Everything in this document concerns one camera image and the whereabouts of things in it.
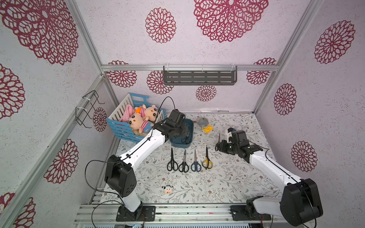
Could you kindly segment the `small grey handled scissors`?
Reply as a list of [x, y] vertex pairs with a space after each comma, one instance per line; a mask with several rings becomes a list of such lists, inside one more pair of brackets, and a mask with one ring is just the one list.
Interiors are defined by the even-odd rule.
[[219, 134], [218, 142], [215, 145], [215, 150], [216, 151], [219, 151], [220, 150], [220, 144], [221, 144], [221, 134]]

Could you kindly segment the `small black handled scissors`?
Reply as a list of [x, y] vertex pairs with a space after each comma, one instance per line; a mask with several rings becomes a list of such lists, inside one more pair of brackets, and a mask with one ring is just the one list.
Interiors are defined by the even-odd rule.
[[189, 140], [189, 137], [185, 137], [181, 140], [182, 143], [189, 144], [191, 141]]

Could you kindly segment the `yellow black scissors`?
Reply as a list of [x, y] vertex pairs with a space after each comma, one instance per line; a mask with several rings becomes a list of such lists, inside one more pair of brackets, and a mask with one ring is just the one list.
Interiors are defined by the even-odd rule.
[[208, 147], [207, 146], [206, 146], [205, 160], [202, 162], [202, 166], [206, 170], [211, 169], [213, 167], [213, 163], [209, 158], [209, 153], [208, 153]]

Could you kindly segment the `all black scissors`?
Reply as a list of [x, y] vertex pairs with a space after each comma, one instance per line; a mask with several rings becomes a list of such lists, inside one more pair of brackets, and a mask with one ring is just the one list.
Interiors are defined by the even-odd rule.
[[167, 164], [167, 170], [169, 172], [171, 171], [177, 171], [178, 170], [178, 163], [174, 160], [174, 151], [173, 148], [171, 148], [171, 159]]

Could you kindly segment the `black handled steel scissors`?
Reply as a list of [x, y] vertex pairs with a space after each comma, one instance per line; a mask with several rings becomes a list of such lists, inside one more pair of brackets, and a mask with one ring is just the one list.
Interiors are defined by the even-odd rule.
[[187, 172], [189, 172], [189, 166], [188, 166], [188, 164], [186, 162], [186, 156], [187, 156], [187, 151], [185, 150], [184, 151], [184, 154], [183, 154], [182, 163], [178, 167], [178, 171], [181, 172], [181, 173], [187, 173]]

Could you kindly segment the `blue handled scissors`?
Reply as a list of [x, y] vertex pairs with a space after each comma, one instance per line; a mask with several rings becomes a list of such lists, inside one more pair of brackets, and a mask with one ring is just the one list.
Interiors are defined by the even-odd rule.
[[194, 162], [191, 165], [192, 172], [200, 172], [202, 170], [202, 166], [198, 162], [196, 150], [194, 151]]

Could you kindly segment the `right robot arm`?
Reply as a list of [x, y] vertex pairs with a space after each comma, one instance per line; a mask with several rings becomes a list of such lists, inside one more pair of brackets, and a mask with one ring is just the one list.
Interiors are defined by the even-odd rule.
[[227, 138], [219, 139], [215, 150], [238, 155], [262, 171], [282, 191], [281, 199], [257, 196], [248, 199], [244, 207], [232, 206], [234, 220], [264, 221], [266, 216], [269, 219], [277, 216], [297, 227], [323, 215], [318, 187], [312, 179], [300, 178], [286, 170], [267, 155], [267, 148], [250, 142], [244, 131], [229, 128], [226, 134]]

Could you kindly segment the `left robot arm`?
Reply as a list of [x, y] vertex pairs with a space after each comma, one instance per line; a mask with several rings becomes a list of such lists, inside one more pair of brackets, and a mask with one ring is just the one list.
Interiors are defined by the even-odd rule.
[[173, 110], [169, 117], [156, 123], [152, 130], [126, 153], [109, 157], [105, 172], [105, 182], [120, 196], [124, 208], [130, 213], [140, 211], [142, 202], [135, 190], [135, 171], [158, 147], [171, 138], [188, 135], [185, 114]]

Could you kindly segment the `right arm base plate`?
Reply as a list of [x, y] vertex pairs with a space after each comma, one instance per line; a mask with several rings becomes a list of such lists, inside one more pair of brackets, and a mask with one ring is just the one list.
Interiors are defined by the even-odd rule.
[[269, 221], [269, 214], [259, 214], [254, 208], [247, 205], [232, 205], [230, 211], [233, 221]]

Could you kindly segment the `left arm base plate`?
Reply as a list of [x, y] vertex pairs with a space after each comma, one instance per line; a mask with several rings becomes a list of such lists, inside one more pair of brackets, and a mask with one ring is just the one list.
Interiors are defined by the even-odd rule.
[[130, 212], [125, 206], [118, 208], [116, 221], [117, 222], [132, 222], [132, 221], [155, 221], [156, 206], [140, 205], [135, 212]]

